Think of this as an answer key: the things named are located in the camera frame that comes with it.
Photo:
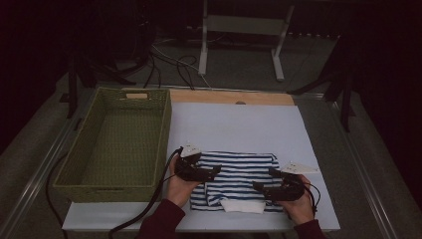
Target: wooden strip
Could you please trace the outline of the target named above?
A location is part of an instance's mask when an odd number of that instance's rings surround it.
[[[215,103],[266,106],[294,106],[290,95],[275,93],[246,93],[219,91],[170,90],[171,100],[178,103]]]

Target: metal rail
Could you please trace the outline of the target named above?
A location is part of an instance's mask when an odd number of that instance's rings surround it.
[[[82,106],[89,101],[91,94],[92,90],[83,90],[82,96],[80,98]],[[46,156],[42,160],[40,166],[29,179],[27,185],[22,191],[22,194],[16,202],[15,207],[9,213],[5,222],[1,225],[0,238],[13,238],[15,231],[18,229],[19,225],[24,220],[26,214],[31,208],[31,205],[35,201],[39,191],[43,187],[47,176],[55,163],[55,160],[57,160],[59,154],[62,152],[63,147],[68,139],[68,136],[73,131],[74,127],[77,125],[78,116],[81,115],[81,112],[84,109],[84,107],[78,107],[74,116],[71,119],[67,119],[65,121],[61,131],[57,135],[55,141],[53,142]]]

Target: woven basket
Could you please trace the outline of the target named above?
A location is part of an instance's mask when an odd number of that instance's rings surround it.
[[[168,90],[99,88],[53,186],[74,202],[149,201],[170,122]]]

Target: metal frame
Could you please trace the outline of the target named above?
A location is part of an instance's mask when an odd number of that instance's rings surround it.
[[[87,103],[89,98],[93,94],[93,90],[84,90],[80,98],[81,103]],[[37,168],[35,173],[29,179],[27,185],[22,191],[21,196],[16,202],[14,208],[9,213],[8,217],[0,227],[0,238],[8,239],[13,238],[15,231],[18,229],[19,225],[24,220],[26,214],[31,208],[33,202],[35,201],[39,191],[46,182],[47,176],[52,169],[55,161],[62,153],[62,150],[68,140],[69,135],[78,124],[79,116],[82,114],[85,108],[78,107],[75,111],[74,116],[71,119],[67,119],[41,162],[40,166]]]
[[[258,19],[245,17],[229,17],[208,15],[208,0],[204,0],[203,18],[202,18],[202,47],[199,58],[200,76],[206,75],[207,70],[207,33],[208,31],[234,32],[246,34],[264,34],[279,36],[280,40],[275,49],[271,51],[276,80],[282,82],[285,79],[282,64],[280,62],[280,52],[288,33],[290,20],[292,18],[295,6],[289,7],[286,17],[282,19]]]

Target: sleeve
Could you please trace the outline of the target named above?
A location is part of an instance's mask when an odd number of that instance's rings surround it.
[[[295,226],[300,239],[325,239],[317,220]]]
[[[175,239],[175,229],[185,213],[180,207],[163,199],[155,212],[140,225],[137,239]]]

